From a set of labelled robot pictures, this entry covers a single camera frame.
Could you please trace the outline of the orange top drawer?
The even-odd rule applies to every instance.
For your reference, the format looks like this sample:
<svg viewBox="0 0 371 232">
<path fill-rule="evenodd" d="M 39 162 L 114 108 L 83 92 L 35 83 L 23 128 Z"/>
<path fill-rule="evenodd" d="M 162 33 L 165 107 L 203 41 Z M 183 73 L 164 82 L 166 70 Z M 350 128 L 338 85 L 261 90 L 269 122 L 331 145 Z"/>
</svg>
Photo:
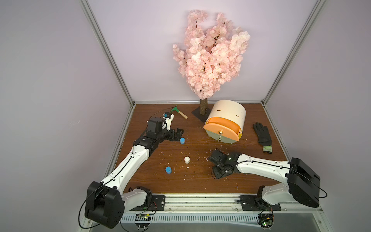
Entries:
<svg viewBox="0 0 371 232">
<path fill-rule="evenodd" d="M 242 136 L 242 130 L 237 123 L 220 117 L 208 119 L 203 128 L 209 137 L 227 144 L 240 141 Z"/>
</svg>

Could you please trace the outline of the cream cylindrical drawer cabinet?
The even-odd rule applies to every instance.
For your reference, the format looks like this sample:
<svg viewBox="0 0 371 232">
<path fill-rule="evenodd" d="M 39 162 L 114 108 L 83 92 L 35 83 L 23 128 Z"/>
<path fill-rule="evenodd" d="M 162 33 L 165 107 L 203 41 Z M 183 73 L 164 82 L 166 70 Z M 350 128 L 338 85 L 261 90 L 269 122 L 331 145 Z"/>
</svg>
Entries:
<svg viewBox="0 0 371 232">
<path fill-rule="evenodd" d="M 237 123 L 243 133 L 245 116 L 246 110 L 241 104 L 231 100 L 219 100 L 217 103 L 214 104 L 206 122 L 212 117 L 229 119 Z"/>
</svg>

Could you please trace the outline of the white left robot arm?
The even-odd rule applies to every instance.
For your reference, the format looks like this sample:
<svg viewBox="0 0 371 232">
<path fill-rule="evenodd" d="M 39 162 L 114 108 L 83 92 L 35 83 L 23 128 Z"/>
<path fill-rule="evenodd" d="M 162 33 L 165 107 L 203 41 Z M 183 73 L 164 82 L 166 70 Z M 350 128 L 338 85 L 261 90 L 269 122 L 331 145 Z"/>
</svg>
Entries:
<svg viewBox="0 0 371 232">
<path fill-rule="evenodd" d="M 152 117 L 141 136 L 133 142 L 126 158 L 102 181 L 93 181 L 87 190 L 81 208 L 84 216 L 109 229 L 116 227 L 122 216 L 137 207 L 148 210 L 152 206 L 152 191 L 138 186 L 125 192 L 126 186 L 163 141 L 180 141 L 184 130 L 171 129 L 174 115 L 170 112 L 161 118 Z"/>
</svg>

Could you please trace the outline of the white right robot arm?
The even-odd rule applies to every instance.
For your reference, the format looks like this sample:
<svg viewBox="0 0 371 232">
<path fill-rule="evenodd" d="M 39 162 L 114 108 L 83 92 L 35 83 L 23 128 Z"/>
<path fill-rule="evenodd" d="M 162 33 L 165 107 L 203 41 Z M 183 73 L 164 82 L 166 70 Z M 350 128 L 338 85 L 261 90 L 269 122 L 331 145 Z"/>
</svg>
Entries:
<svg viewBox="0 0 371 232">
<path fill-rule="evenodd" d="M 320 177 L 299 158 L 275 161 L 238 152 L 227 155 L 214 150 L 209 161 L 214 164 L 212 173 L 215 179 L 232 174 L 253 174 L 278 181 L 273 186 L 259 187 L 253 200 L 258 209 L 271 210 L 279 203 L 293 201 L 312 208 L 319 207 Z"/>
</svg>

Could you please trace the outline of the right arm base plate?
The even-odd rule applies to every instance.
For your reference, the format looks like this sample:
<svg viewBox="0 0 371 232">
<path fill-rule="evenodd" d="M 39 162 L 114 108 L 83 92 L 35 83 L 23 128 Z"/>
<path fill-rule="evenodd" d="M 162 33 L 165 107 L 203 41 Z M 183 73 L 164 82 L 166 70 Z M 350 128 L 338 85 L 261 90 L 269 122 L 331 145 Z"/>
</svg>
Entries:
<svg viewBox="0 0 371 232">
<path fill-rule="evenodd" d="M 243 211 L 281 211 L 280 204 L 270 205 L 253 195 L 240 195 L 237 203 L 241 205 Z"/>
</svg>

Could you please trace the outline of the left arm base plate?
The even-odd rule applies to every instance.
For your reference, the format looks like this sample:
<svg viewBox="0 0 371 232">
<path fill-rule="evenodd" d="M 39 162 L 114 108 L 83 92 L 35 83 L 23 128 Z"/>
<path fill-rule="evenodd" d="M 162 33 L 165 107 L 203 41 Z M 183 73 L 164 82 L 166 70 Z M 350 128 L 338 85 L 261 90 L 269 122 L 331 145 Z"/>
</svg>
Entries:
<svg viewBox="0 0 371 232">
<path fill-rule="evenodd" d="M 165 203 L 165 195 L 152 195 L 151 200 L 147 198 L 143 205 L 133 208 L 132 211 L 164 211 Z"/>
</svg>

